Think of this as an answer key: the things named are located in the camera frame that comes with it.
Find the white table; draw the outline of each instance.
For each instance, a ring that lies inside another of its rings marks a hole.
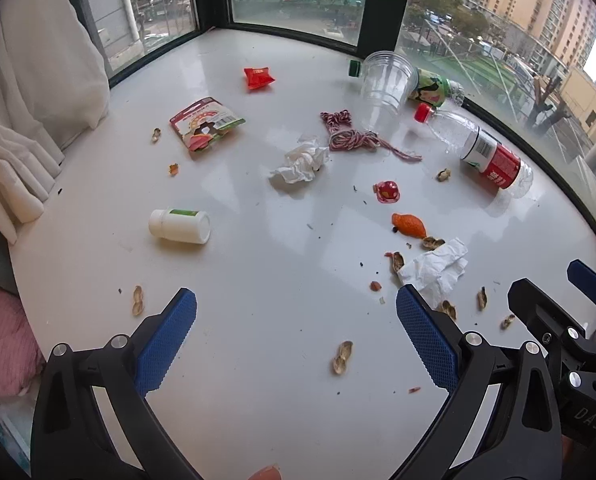
[[[246,479],[270,463],[285,480],[387,479],[424,434],[446,392],[433,386],[396,317],[398,286],[383,254],[400,250],[411,259],[422,249],[393,234],[392,212],[415,214],[429,234],[468,246],[469,265],[450,298],[462,331],[510,347],[530,339],[520,322],[499,329],[507,290],[524,277],[587,322],[589,333],[596,327],[596,308],[566,277],[576,258],[596,270],[596,238],[537,168],[530,192],[501,204],[439,141],[408,133],[423,128],[407,118],[389,140],[421,153],[421,163],[386,150],[332,153],[313,182],[271,185],[268,172],[300,136],[325,138],[319,112],[353,105],[357,81],[347,64],[325,48],[232,30],[178,47],[113,89],[109,116],[66,151],[44,215],[22,228],[11,249],[46,357],[59,342],[98,348],[131,334],[142,320],[130,312],[137,284],[146,315],[181,286],[196,293],[197,320],[147,399],[207,480]],[[246,66],[269,66],[276,82],[248,93]],[[168,119],[204,96],[247,123],[191,160]],[[156,126],[162,137],[152,145]],[[171,177],[174,162],[180,171]],[[453,174],[441,184],[433,177],[445,167]],[[371,191],[388,179],[401,189],[394,205]],[[151,237],[150,212],[169,207],[207,211],[209,242]],[[383,289],[370,291],[371,280]],[[489,306],[479,313],[483,285]],[[346,339],[353,357],[347,374],[335,377],[329,362]],[[421,391],[408,394],[412,386]],[[460,462],[475,450],[494,395]],[[136,463],[104,397],[118,451]]]

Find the barcode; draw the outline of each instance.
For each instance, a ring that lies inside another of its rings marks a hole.
[[[478,139],[478,142],[476,143],[476,151],[480,155],[487,158],[489,153],[491,153],[491,148],[491,144],[489,144],[485,139]]]
[[[216,129],[218,129],[218,128],[221,128],[222,126],[225,126],[226,124],[233,123],[235,121],[237,121],[237,119],[235,117],[227,116],[224,119],[220,119],[220,121],[217,121],[216,123],[214,123],[213,126]]]

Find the pink cloth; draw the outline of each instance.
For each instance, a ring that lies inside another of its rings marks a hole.
[[[0,288],[0,396],[20,393],[42,363],[22,302]]]

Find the red and white string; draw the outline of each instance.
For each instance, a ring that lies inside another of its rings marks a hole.
[[[354,150],[361,146],[374,152],[378,146],[382,146],[402,160],[408,160],[410,162],[422,160],[421,155],[401,152],[386,140],[380,139],[378,134],[374,132],[362,133],[354,130],[353,126],[351,126],[351,114],[349,110],[342,110],[341,112],[334,112],[332,114],[322,112],[320,117],[325,121],[327,126],[327,131],[329,132],[329,149],[333,152]]]

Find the green bottle cap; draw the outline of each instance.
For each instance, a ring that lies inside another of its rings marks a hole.
[[[351,77],[360,76],[360,66],[361,63],[357,59],[352,59],[351,61],[349,61],[349,75]]]

